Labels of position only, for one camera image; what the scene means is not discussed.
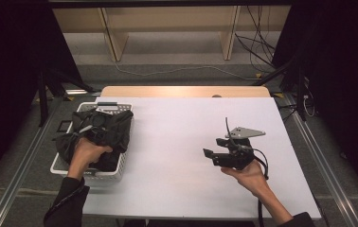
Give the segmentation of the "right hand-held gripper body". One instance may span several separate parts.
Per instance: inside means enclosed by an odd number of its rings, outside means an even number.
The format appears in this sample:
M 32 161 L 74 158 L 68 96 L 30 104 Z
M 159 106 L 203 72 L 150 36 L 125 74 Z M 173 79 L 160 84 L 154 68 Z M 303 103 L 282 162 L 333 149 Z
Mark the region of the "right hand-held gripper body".
M 257 131 L 243 127 L 237 127 L 232 131 L 227 129 L 225 139 L 230 140 L 227 153 L 214 153 L 212 162 L 215 166 L 231 167 L 242 170 L 253 160 L 257 160 L 263 166 L 266 162 L 262 161 L 254 154 L 254 149 L 250 144 L 250 137 L 263 136 L 264 131 Z

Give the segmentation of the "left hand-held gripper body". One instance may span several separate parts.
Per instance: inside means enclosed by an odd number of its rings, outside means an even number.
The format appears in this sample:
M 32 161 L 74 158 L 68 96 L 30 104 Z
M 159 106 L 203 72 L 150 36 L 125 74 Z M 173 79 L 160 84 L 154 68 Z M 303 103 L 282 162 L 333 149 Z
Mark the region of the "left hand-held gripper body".
M 86 116 L 79 125 L 79 134 L 98 146 L 108 146 L 108 132 L 112 115 L 104 112 L 93 112 Z

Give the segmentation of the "dark grey garment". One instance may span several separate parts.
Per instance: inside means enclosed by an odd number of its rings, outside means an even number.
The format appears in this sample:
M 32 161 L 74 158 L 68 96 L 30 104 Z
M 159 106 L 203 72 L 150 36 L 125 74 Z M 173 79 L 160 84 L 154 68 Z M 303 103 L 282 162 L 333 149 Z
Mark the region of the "dark grey garment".
M 85 112 L 73 112 L 73 130 L 70 133 L 66 133 L 56 138 L 57 152 L 68 164 L 71 163 L 73 158 L 74 146 L 76 146 L 79 140 L 84 137 L 79 134 L 79 125 L 86 116 L 93 112 L 98 111 L 92 109 Z M 90 167 L 103 172 L 112 172 L 116 170 L 120 154 L 125 153 L 128 149 L 133 116 L 134 114 L 130 110 L 112 114 L 110 130 L 108 132 L 108 141 L 110 142 L 108 146 L 111 147 L 113 151 L 101 154 L 98 161 L 91 164 Z

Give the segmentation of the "white perforated plastic basket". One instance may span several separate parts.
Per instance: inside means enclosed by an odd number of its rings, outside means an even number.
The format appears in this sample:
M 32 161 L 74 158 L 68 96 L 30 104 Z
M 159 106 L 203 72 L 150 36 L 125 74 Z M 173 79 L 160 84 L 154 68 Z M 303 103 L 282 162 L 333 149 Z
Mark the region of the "white perforated plastic basket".
M 132 105 L 117 102 L 83 102 L 76 110 L 76 112 L 85 112 L 92 109 L 96 109 L 99 112 L 104 112 L 108 114 L 118 114 L 127 110 L 131 111 Z M 73 123 L 71 115 L 71 123 L 68 127 L 67 133 L 70 133 L 73 130 L 72 125 Z M 90 167 L 90 164 L 89 168 L 84 172 L 83 177 L 86 181 L 92 184 L 119 182 L 123 176 L 125 161 L 126 152 L 120 154 L 118 158 L 117 168 L 115 171 L 112 172 L 100 171 L 98 169 Z M 50 167 L 50 172 L 65 177 L 67 175 L 69 166 L 70 164 L 64 161 L 57 152 L 54 161 Z

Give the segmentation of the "person's right hand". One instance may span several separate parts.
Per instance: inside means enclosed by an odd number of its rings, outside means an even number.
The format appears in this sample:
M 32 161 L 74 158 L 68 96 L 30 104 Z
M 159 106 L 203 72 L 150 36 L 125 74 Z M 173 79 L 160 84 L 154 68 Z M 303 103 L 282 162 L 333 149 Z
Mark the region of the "person's right hand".
M 258 161 L 252 161 L 242 170 L 222 167 L 221 172 L 235 178 L 240 185 L 245 187 L 259 199 L 265 198 L 272 193 L 262 174 L 261 166 Z

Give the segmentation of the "person's left hand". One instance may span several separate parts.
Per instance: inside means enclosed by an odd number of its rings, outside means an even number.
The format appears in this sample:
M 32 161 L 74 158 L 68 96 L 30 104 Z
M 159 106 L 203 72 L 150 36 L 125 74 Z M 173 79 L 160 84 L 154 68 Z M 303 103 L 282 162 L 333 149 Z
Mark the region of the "person's left hand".
M 75 146 L 67 177 L 80 181 L 90 164 L 96 163 L 101 154 L 112 151 L 113 149 L 109 146 L 97 146 L 87 138 L 82 137 Z

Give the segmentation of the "black tripod stand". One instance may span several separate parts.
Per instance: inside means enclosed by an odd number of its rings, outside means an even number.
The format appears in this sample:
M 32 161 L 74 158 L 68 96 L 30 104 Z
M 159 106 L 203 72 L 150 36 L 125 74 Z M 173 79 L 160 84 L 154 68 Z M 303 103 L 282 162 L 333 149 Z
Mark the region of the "black tripod stand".
M 79 79 L 74 79 L 60 70 L 53 68 L 41 70 L 37 78 L 37 88 L 41 110 L 40 127 L 43 126 L 48 119 L 46 90 L 49 90 L 55 97 L 64 97 L 67 94 L 66 89 L 63 87 L 64 82 L 73 84 L 87 93 L 99 92 L 99 89 L 91 87 Z

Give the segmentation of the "black metal stand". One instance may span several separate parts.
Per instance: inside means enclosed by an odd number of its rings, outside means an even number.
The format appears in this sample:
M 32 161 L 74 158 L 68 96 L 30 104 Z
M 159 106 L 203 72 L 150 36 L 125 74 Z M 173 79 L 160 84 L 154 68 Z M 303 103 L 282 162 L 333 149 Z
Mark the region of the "black metal stand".
M 263 79 L 254 82 L 253 86 L 262 86 L 266 82 L 278 77 L 279 75 L 284 76 L 281 82 L 281 88 L 283 91 L 289 91 L 296 84 L 295 110 L 297 111 L 300 118 L 305 121 L 306 115 L 303 107 L 305 86 L 302 58 L 297 54 L 294 54 L 288 62 L 284 63 L 274 72 L 269 73 Z

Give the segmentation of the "black curtain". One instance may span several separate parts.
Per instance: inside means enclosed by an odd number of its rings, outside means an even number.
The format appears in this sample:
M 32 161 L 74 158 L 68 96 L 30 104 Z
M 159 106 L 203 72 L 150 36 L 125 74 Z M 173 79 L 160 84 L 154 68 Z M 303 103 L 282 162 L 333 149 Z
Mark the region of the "black curtain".
M 63 92 L 58 72 L 81 80 L 48 0 L 0 0 L 0 159 L 23 124 L 39 77 L 54 94 Z
M 313 102 L 358 175 L 358 0 L 295 0 L 274 65 L 288 61 L 314 22 L 303 58 Z

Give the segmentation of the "light wooden shelf unit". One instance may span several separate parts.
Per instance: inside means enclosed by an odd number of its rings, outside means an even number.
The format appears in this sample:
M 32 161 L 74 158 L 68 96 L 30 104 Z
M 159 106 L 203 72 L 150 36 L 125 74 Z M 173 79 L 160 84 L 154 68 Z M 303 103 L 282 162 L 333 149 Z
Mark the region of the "light wooden shelf unit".
M 64 33 L 102 33 L 114 61 L 122 57 L 131 32 L 198 32 L 219 34 L 223 57 L 231 58 L 237 31 L 281 31 L 288 6 L 152 7 L 54 9 Z

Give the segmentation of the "short silver rail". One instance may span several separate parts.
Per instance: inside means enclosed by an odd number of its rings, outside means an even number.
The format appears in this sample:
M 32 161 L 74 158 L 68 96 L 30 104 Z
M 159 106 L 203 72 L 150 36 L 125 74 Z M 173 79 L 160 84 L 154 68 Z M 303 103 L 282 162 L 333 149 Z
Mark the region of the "short silver rail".
M 100 96 L 101 92 L 88 92 L 82 89 L 67 89 L 65 90 L 67 96 Z

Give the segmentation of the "aluminium floor rail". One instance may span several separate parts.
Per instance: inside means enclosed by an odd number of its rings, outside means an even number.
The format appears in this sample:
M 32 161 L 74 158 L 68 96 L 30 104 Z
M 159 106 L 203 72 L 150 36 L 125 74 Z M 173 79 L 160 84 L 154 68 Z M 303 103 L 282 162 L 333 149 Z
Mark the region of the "aluminium floor rail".
M 299 113 L 294 115 L 294 120 L 344 221 L 348 227 L 358 227 L 358 214 L 356 209 L 331 169 L 321 147 L 317 144 L 307 121 L 303 120 Z
M 25 150 L 23 158 L 20 160 L 17 169 L 10 178 L 8 186 L 2 191 L 0 197 L 0 227 L 2 226 L 12 203 L 18 195 L 18 190 L 26 178 L 26 175 L 40 150 L 40 145 L 45 139 L 45 135 L 49 130 L 49 125 L 57 112 L 60 105 L 63 103 L 62 97 L 55 97 L 50 102 L 49 113 L 45 121 L 36 129 L 34 137 L 30 140 L 29 147 Z

